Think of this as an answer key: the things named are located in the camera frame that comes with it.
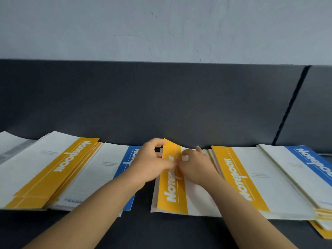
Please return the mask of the person's right hand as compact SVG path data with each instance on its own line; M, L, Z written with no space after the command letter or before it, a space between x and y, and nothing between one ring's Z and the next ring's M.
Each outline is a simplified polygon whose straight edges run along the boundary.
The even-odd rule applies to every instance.
M197 146L195 150L185 149L182 153L189 155L188 165L182 174L194 184L207 188L216 178L220 178L208 155Z

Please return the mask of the person's left forearm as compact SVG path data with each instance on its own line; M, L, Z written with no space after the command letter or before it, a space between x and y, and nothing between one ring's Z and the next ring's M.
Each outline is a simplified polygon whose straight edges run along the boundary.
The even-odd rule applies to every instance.
M144 184L138 175L124 172L22 249L94 249Z

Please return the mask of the yellow striped notebook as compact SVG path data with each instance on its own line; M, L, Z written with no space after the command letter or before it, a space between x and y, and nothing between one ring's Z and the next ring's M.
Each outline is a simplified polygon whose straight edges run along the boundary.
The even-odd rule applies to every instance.
M217 205L201 186L187 180L175 167L156 178L151 212L221 217Z

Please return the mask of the person's right forearm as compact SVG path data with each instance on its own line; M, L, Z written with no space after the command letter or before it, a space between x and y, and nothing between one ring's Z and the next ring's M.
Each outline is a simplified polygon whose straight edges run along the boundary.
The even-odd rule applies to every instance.
M210 194L239 249L298 249L219 175L202 187Z

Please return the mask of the white paper sheets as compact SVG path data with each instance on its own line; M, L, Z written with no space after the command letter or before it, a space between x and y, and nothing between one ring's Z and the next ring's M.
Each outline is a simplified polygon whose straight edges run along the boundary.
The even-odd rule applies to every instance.
M25 139L8 132L0 133L0 165L11 159L37 140Z

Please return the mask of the stack of blue striped notebooks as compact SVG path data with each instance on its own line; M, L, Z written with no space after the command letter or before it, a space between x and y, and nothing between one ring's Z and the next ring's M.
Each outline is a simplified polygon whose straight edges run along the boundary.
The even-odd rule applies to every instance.
M332 163L304 145L258 145L313 205L316 222L332 231Z
M69 179L48 208L72 211L103 185L128 169L142 146L102 143L96 153Z

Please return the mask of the stack of yellow striped notebooks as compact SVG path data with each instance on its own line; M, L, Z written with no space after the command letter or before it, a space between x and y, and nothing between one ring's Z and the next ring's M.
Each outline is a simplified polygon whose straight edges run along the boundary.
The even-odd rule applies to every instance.
M0 163L0 210L42 210L99 138L53 131Z
M332 230L322 228L316 221L309 221L309 223L321 235L321 237L332 240Z
M267 219L314 220L313 206L260 147L211 146L219 174Z

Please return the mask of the person's left hand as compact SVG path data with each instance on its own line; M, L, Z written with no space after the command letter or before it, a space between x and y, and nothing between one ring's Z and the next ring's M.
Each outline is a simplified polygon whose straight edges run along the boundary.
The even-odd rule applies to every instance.
M163 172L159 169L159 158L162 158L162 153L155 152L155 148L166 143L166 140L161 138L153 138L146 142L125 171L125 177L136 190L143 188L145 183L156 179Z

